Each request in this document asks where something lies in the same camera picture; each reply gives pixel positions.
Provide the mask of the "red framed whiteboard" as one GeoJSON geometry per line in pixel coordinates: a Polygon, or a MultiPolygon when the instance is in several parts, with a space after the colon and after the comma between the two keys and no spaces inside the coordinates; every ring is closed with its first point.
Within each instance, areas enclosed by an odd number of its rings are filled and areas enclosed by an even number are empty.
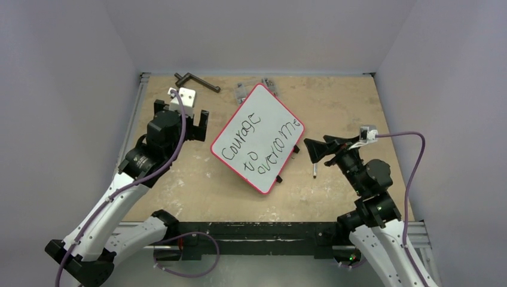
{"type": "Polygon", "coordinates": [[[253,87],[210,146],[211,153],[268,194],[306,127],[263,84],[253,87]]]}

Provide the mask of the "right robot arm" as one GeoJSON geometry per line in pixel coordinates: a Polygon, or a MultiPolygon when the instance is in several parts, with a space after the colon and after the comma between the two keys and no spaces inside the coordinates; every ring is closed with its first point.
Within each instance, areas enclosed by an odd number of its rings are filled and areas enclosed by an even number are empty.
{"type": "Polygon", "coordinates": [[[371,131],[349,139],[306,138],[304,144],[312,163],[331,155],[325,166],[338,166],[359,197],[354,211],[337,218],[337,239],[352,242],[384,286],[437,286],[408,238],[408,215],[401,215],[388,193],[393,184],[390,166],[378,159],[368,163],[361,159],[360,147],[385,137],[371,131]]]}

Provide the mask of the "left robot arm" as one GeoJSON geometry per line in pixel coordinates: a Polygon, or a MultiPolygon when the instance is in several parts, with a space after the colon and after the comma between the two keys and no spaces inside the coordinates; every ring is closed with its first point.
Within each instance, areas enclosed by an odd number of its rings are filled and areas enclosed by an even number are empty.
{"type": "Polygon", "coordinates": [[[170,170],[185,141],[205,141],[209,111],[202,110],[194,125],[193,107],[154,102],[146,132],[126,154],[118,172],[83,221],[64,239],[53,239],[46,253],[59,263],[54,281],[67,271],[81,286],[100,286],[123,260],[146,245],[180,242],[179,221],[157,210],[146,221],[115,237],[114,230],[133,205],[170,170]]]}

